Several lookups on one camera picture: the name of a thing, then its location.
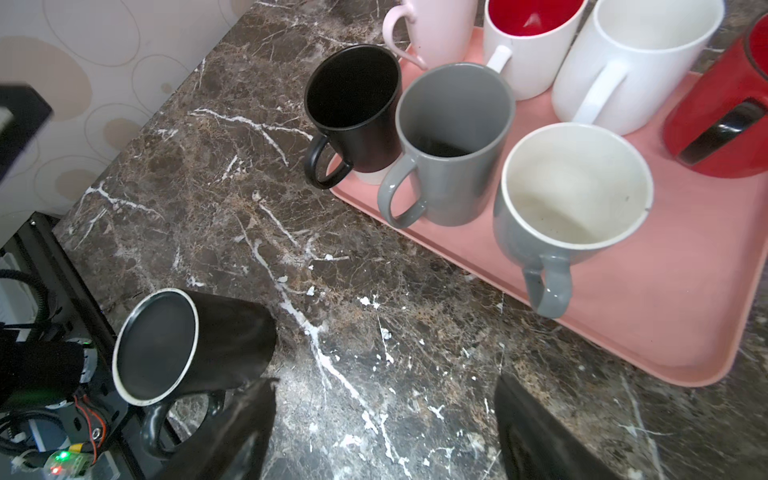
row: marble countertop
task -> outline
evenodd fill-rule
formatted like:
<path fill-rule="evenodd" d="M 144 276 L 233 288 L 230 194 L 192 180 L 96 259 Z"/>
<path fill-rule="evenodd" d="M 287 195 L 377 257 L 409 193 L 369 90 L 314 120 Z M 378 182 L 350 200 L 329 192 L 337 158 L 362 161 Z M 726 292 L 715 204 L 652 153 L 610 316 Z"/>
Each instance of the marble countertop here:
<path fill-rule="evenodd" d="M 699 69 L 768 8 L 728 3 Z M 504 478 L 499 372 L 622 477 L 764 478 L 768 280 L 731 373 L 671 386 L 305 182 L 304 84 L 333 51 L 381 43 L 391 6 L 257 1 L 88 189 L 56 234 L 110 324 L 166 286 L 267 305 L 264 478 Z M 172 418 L 188 433 L 201 412 Z"/>

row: black mug handle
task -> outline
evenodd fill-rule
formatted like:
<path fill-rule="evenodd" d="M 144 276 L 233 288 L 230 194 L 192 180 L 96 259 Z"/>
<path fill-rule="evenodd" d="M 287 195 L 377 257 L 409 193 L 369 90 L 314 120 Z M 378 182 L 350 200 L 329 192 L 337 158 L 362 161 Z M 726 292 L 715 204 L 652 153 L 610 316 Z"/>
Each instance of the black mug handle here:
<path fill-rule="evenodd" d="M 226 393 L 223 390 L 208 392 L 208 410 L 205 412 L 203 422 L 224 410 L 225 397 Z M 160 442 L 160 430 L 174 401 L 175 399 L 164 400 L 148 406 L 147 416 L 144 418 L 144 424 L 141 426 L 141 442 L 144 445 L 144 449 L 148 454 L 160 460 L 168 460 L 174 456 L 179 446 L 175 445 L 170 449 L 166 449 Z"/>
<path fill-rule="evenodd" d="M 306 175 L 306 179 L 314 187 L 321 190 L 335 187 L 352 170 L 352 165 L 346 163 L 342 158 L 341 164 L 325 180 L 320 180 L 317 177 L 317 162 L 320 159 L 323 148 L 328 144 L 328 140 L 328 136 L 323 133 L 315 135 L 310 142 L 310 146 L 306 149 L 306 156 L 304 157 L 304 175 Z"/>

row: mug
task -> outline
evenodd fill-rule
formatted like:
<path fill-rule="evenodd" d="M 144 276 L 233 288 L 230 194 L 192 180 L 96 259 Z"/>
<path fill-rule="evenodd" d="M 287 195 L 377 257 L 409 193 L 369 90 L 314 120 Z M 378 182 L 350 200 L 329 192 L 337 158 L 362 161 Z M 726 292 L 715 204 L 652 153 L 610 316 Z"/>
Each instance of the mug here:
<path fill-rule="evenodd" d="M 488 0 L 483 24 L 483 55 L 511 50 L 502 77 L 517 100 L 527 100 L 552 86 L 571 46 L 587 0 Z"/>
<path fill-rule="evenodd" d="M 768 170 L 768 12 L 672 110 L 662 138 L 685 167 L 738 178 Z"/>
<path fill-rule="evenodd" d="M 552 124 L 509 152 L 493 233 L 522 267 L 531 307 L 556 319 L 571 300 L 571 265 L 637 231 L 653 201 L 650 169 L 632 144 L 594 125 Z"/>
<path fill-rule="evenodd" d="M 554 80 L 562 121 L 642 127 L 723 21 L 723 0 L 598 0 Z"/>
<path fill-rule="evenodd" d="M 424 216 L 456 227 L 482 212 L 488 182 L 515 117 L 515 98 L 497 73 L 506 58 L 497 57 L 489 62 L 491 67 L 444 65 L 408 87 L 396 113 L 403 156 L 384 178 L 377 197 L 387 223 L 402 229 Z M 395 217 L 392 199 L 411 173 L 418 200 Z"/>
<path fill-rule="evenodd" d="M 259 377 L 272 359 L 277 331 L 265 306 L 166 288 L 146 296 L 120 330 L 112 378 L 131 405 L 148 407 L 141 427 L 147 452 L 170 458 L 160 430 L 174 401 L 208 394 L 204 422 L 224 408 L 224 391 Z"/>
<path fill-rule="evenodd" d="M 395 109 L 401 90 L 400 65 L 384 47 L 354 45 L 320 64 L 304 91 L 306 114 L 319 130 L 304 157 L 310 184 L 331 188 L 353 168 L 364 174 L 377 172 L 397 159 Z M 321 179 L 317 164 L 328 143 L 341 163 Z"/>
<path fill-rule="evenodd" d="M 477 7 L 478 0 L 402 0 L 384 17 L 384 43 L 422 70 L 461 61 L 469 48 Z M 414 55 L 397 48 L 392 39 L 401 18 L 406 19 Z"/>

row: beige wallpaper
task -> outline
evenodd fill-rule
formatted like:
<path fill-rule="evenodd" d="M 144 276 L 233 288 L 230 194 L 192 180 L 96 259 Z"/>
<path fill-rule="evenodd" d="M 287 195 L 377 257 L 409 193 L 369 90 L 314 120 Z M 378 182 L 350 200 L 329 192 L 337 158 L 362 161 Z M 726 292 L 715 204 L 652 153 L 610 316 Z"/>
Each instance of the beige wallpaper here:
<path fill-rule="evenodd" d="M 61 215 L 253 0 L 0 0 L 0 83 L 54 115 L 0 184 L 0 245 Z"/>

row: white mug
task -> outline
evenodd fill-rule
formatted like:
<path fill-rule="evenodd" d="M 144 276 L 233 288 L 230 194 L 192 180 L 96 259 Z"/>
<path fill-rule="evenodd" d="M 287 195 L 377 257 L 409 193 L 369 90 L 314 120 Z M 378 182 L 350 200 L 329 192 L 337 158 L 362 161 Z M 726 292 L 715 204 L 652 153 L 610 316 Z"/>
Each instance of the white mug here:
<path fill-rule="evenodd" d="M 511 60 L 504 66 L 502 77 L 512 87 L 515 100 L 533 98 L 551 87 L 586 6 L 587 0 L 487 0 L 483 57 L 488 62 L 501 50 L 511 52 Z M 522 15 L 524 23 L 515 28 L 516 35 L 510 33 L 512 22 L 508 19 L 509 15 L 517 18 Z M 531 23 L 538 28 L 525 27 Z M 523 35 L 527 30 L 536 35 Z"/>
<path fill-rule="evenodd" d="M 632 144 L 594 125 L 552 124 L 509 152 L 493 231 L 523 269 L 531 307 L 556 319 L 573 293 L 571 265 L 636 232 L 653 202 L 654 180 Z"/>
<path fill-rule="evenodd" d="M 461 61 L 469 48 L 477 7 L 478 0 L 402 0 L 384 17 L 384 43 L 422 70 Z M 406 19 L 414 55 L 397 48 L 392 39 L 401 18 Z"/>
<path fill-rule="evenodd" d="M 562 121 L 619 135 L 645 125 L 725 14 L 723 0 L 598 0 L 554 81 Z"/>

